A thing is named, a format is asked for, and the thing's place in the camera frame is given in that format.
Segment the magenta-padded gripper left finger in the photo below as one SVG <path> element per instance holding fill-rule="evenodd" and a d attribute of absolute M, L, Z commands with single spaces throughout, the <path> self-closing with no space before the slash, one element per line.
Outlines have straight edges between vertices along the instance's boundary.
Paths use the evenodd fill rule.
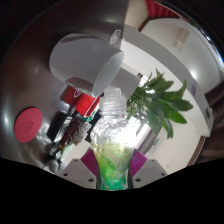
<path fill-rule="evenodd" d="M 81 187 L 95 189 L 99 166 L 92 149 L 80 159 L 72 159 L 63 171 L 63 177 Z"/>

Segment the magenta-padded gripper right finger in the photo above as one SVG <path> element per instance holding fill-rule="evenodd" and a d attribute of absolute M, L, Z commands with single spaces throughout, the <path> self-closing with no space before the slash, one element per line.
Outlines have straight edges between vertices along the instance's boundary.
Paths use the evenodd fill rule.
<path fill-rule="evenodd" d="M 156 159 L 147 159 L 135 149 L 129 163 L 128 186 L 130 189 L 141 188 L 167 175 Z"/>

